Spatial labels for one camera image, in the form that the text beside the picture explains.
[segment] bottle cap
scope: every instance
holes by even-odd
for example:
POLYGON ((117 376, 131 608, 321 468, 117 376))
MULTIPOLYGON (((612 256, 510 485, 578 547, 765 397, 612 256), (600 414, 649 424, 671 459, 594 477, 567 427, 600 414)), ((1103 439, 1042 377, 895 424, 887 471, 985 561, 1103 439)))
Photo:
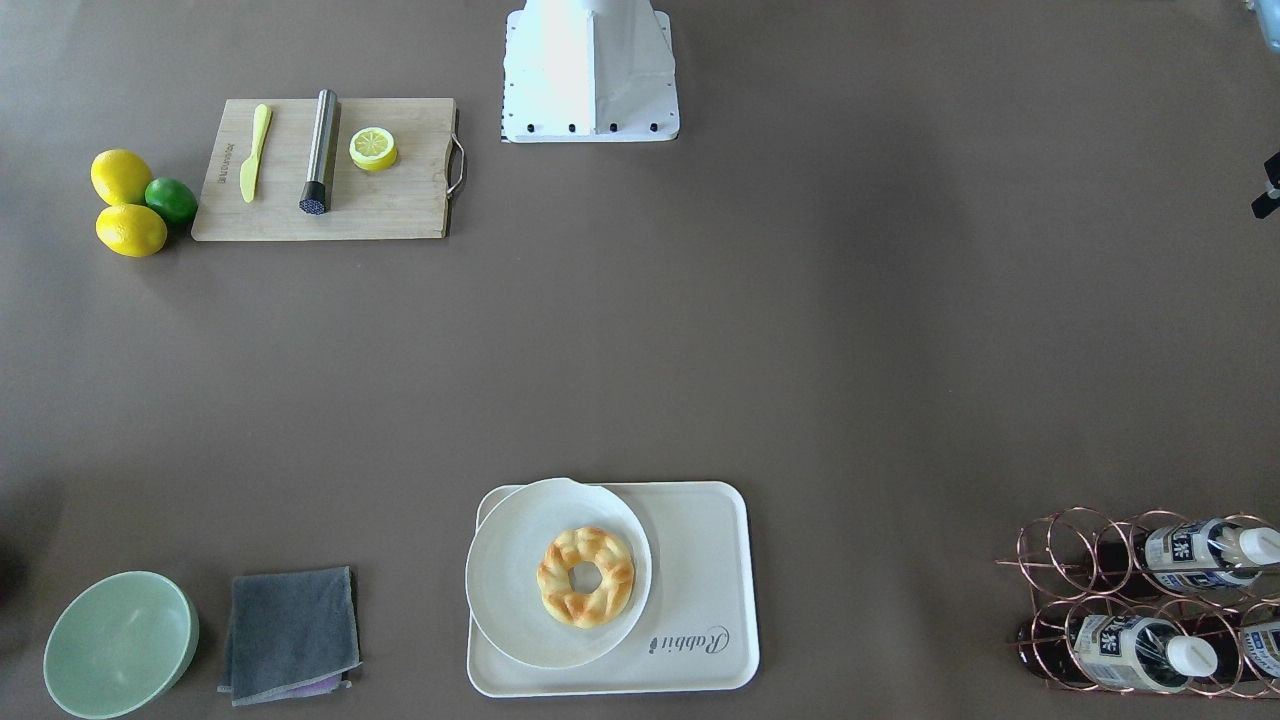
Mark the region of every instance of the bottle cap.
POLYGON ((1188 635, 1169 638, 1169 646, 1165 650, 1174 670, 1189 678, 1206 678, 1217 670, 1217 653, 1213 652, 1213 646, 1203 638, 1188 635))
POLYGON ((1280 562, 1280 533, 1271 528, 1249 528, 1240 532, 1240 552, 1257 565, 1280 562))

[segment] stainless steel muddler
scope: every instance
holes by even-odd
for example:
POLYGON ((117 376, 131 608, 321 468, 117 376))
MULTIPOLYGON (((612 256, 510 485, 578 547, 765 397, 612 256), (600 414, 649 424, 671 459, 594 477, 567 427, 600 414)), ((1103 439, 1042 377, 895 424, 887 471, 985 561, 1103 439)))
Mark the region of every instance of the stainless steel muddler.
POLYGON ((298 208, 308 215, 329 211, 333 186, 333 160, 338 147, 338 94, 321 90, 316 100, 316 124, 311 131, 311 159, 307 182, 302 186, 298 208))

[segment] white tray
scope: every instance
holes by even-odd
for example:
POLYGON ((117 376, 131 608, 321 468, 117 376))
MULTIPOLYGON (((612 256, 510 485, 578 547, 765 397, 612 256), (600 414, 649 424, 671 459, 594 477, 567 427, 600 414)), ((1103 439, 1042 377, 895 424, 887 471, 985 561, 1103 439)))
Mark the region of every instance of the white tray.
MULTIPOLYGON (((746 503, 719 482, 604 484, 640 518, 653 551, 649 602, 604 657, 566 670, 511 660, 467 634, 467 676, 489 697, 728 691, 760 664, 746 503)), ((517 486, 480 501, 476 525, 517 486)))

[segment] yellow butter knife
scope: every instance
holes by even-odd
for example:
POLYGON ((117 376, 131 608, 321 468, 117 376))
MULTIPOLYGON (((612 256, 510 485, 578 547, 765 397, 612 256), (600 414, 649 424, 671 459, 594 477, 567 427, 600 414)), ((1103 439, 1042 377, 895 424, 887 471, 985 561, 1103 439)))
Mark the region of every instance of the yellow butter knife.
POLYGON ((262 161, 262 141, 266 140, 266 128, 271 124, 270 105, 259 105, 253 109, 253 146, 248 159, 241 165, 241 196, 244 202, 253 201, 253 191, 257 188, 257 165, 262 161))

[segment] bread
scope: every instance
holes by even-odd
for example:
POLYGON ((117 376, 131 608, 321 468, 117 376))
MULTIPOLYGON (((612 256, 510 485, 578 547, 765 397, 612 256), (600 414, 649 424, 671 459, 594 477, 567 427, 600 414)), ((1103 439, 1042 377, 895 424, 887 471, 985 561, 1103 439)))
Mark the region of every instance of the bread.
POLYGON ((543 607, 552 618, 575 628, 595 628, 622 612, 635 584, 631 552, 617 537, 600 528, 579 528, 556 536, 541 565, 538 587, 543 607), (570 570, 593 562, 600 570, 600 585, 590 593, 573 591, 570 570))

